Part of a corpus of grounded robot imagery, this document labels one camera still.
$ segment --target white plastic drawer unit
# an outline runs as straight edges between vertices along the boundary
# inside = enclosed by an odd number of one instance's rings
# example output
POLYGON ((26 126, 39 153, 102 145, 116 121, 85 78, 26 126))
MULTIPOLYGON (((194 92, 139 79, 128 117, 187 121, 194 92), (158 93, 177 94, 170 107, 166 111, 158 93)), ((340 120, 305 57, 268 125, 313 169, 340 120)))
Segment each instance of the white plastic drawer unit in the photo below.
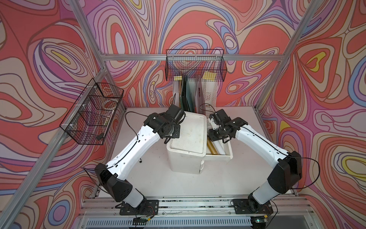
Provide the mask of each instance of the white plastic drawer unit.
POLYGON ((226 155, 212 155, 207 148, 207 118, 202 114, 186 112, 180 125, 179 138, 167 143, 170 168, 174 172, 200 174, 205 160, 232 159, 230 142, 222 144, 226 155))

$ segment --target black wire basket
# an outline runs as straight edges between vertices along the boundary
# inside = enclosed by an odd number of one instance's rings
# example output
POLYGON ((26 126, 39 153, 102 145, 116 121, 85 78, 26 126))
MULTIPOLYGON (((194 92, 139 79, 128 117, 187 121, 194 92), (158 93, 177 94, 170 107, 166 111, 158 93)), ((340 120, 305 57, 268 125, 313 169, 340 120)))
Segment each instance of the black wire basket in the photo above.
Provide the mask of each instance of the black wire basket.
POLYGON ((166 54, 167 81, 225 80, 227 67, 222 49, 167 49, 166 54))
POLYGON ((75 116, 69 123, 63 124, 67 114, 60 127, 80 145, 103 145, 123 92, 114 85, 94 82, 75 116))

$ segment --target white table surface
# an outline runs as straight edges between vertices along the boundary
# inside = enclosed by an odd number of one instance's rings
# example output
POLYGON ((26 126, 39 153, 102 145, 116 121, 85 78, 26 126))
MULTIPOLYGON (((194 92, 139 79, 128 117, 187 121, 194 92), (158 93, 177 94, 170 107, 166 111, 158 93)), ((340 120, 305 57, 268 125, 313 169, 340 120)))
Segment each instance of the white table surface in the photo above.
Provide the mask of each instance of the white table surface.
MULTIPOLYGON (((231 119, 241 117, 258 133, 264 135, 252 107, 223 107, 231 119)), ((128 108, 145 115, 161 113, 167 108, 128 108)), ((146 117, 127 114, 130 126, 138 132, 146 117)), ((112 158, 134 137, 133 131, 123 121, 112 158)), ((272 168, 249 146, 237 139, 231 140, 233 159, 227 164, 221 161, 205 161, 201 174, 176 173, 170 170, 164 140, 155 143, 141 158, 128 176, 128 181, 145 196, 220 196, 248 195, 262 185, 272 168)), ((101 192, 99 197, 111 197, 101 192)))

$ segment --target psychedelic patterned wall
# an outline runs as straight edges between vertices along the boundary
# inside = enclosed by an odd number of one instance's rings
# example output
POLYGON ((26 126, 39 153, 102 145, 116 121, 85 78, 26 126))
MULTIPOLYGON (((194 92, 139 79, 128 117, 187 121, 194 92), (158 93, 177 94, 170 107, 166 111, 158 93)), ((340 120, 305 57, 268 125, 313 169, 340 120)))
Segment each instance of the psychedelic patterned wall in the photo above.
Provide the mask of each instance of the psychedelic patterned wall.
MULTIPOLYGON (((65 1, 0 1, 0 210, 98 71, 65 1)), ((117 124, 116 116, 111 129, 117 124)), ((81 199, 93 187, 80 167, 103 160, 110 138, 101 147, 77 145, 68 138, 15 225, 72 223, 81 199), (54 218, 53 213, 60 216, 63 211, 63 218, 54 218)))
POLYGON ((300 194, 324 228, 366 228, 365 69, 366 2, 325 0, 261 107, 275 143, 319 161, 300 194))
MULTIPOLYGON (((307 0, 88 0, 83 10, 102 53, 165 54, 170 48, 223 48, 228 54, 282 54, 307 0)), ((106 63, 131 107, 168 106, 165 62, 106 63)), ((253 106, 276 62, 227 62, 217 106, 253 106)))
MULTIPOLYGON (((165 62, 130 63, 130 66, 119 61, 107 64, 117 86, 125 90, 126 106, 168 107, 172 104, 173 84, 165 80, 165 62)), ((277 61, 227 61, 230 69, 226 80, 218 82, 216 106, 253 106, 276 64, 277 61)))
MULTIPOLYGON (((72 227, 83 201, 95 187, 81 167, 92 170, 98 163, 105 163, 121 118, 120 106, 104 145, 78 145, 70 137, 65 140, 12 229, 72 227)), ((95 174, 89 174, 97 182, 95 174)))

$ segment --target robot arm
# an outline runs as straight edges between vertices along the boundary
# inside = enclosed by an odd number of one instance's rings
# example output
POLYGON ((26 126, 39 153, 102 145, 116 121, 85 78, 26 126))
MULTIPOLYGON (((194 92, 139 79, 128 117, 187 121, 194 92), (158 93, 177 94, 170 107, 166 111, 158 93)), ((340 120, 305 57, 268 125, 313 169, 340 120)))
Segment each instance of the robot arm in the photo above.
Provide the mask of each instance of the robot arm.
POLYGON ((114 198, 124 201, 137 212, 145 208, 144 196, 126 178, 133 166, 159 138, 179 138, 180 119, 184 111, 171 105, 166 112, 152 113, 144 121, 137 136, 106 165, 99 163, 95 172, 100 184, 114 198))
POLYGON ((212 129, 209 130, 211 141, 229 141, 237 138, 258 153, 273 168, 267 181, 248 197, 248 208, 257 212, 263 204, 277 196, 285 194, 302 177, 301 156, 293 151, 278 147, 257 133, 241 118, 231 120, 223 109, 210 115, 212 129))

